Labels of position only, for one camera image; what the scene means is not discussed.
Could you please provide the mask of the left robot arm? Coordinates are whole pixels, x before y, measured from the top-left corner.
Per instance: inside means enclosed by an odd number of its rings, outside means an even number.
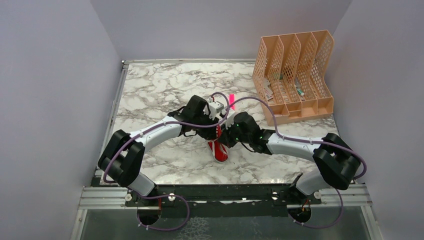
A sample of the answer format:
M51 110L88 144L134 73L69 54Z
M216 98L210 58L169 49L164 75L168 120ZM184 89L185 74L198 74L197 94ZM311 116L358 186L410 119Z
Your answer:
M145 153L163 142L194 131L205 140L215 138L219 114L225 108L219 101L194 95L181 108L169 112L161 121L131 133L115 131L101 154L97 166L113 183L138 193L144 205L157 200L157 186L141 173Z

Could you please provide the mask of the red canvas sneaker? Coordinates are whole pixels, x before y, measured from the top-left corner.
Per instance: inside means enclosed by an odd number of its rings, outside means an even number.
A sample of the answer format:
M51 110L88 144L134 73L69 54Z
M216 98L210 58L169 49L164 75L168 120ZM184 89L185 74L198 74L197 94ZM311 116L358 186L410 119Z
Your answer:
M228 160L228 152L226 150L226 148L224 147L224 145L220 142L218 142L218 138L221 136L222 134L222 129L221 127L218 125L215 129L215 133L216 133L216 138L213 140L209 140L207 142L211 154L213 156L213 158L215 160L217 160L220 163L223 163L225 161Z

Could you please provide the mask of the pink highlighter marker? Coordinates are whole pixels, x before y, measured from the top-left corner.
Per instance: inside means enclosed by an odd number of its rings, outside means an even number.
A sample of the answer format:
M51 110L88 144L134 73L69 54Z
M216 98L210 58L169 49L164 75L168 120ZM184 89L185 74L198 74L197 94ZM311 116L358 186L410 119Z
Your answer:
M229 94L229 103L230 103L230 108L232 110L235 110L234 102L235 102L235 95L231 93Z

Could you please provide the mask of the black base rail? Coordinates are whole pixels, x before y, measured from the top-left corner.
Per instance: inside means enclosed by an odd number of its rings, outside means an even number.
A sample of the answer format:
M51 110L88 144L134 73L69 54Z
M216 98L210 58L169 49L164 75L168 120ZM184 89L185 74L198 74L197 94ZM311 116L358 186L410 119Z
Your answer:
M144 199L134 192L125 206L139 214L162 218L287 217L288 208L301 210L321 204L313 195L298 198L288 183L160 184Z

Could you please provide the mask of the peach plastic file organizer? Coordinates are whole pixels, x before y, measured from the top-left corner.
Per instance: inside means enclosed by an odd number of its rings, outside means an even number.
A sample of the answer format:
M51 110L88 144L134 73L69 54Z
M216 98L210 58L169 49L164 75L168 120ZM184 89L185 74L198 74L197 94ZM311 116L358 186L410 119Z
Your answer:
M327 118L334 98L325 74L334 48L328 30L263 36L252 80L269 126ZM268 80L273 101L267 101L263 81Z

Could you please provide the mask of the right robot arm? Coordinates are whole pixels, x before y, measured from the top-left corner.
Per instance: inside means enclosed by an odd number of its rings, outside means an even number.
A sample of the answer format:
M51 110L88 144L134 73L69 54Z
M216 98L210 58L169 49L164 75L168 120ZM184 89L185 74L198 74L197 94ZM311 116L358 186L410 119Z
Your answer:
M218 141L228 148L240 143L248 145L254 153L293 156L316 165L315 170L298 175L290 185L288 196L296 204L321 189L346 190L362 163L334 133L322 138L278 135L274 129L260 128L245 111L227 119L220 127Z

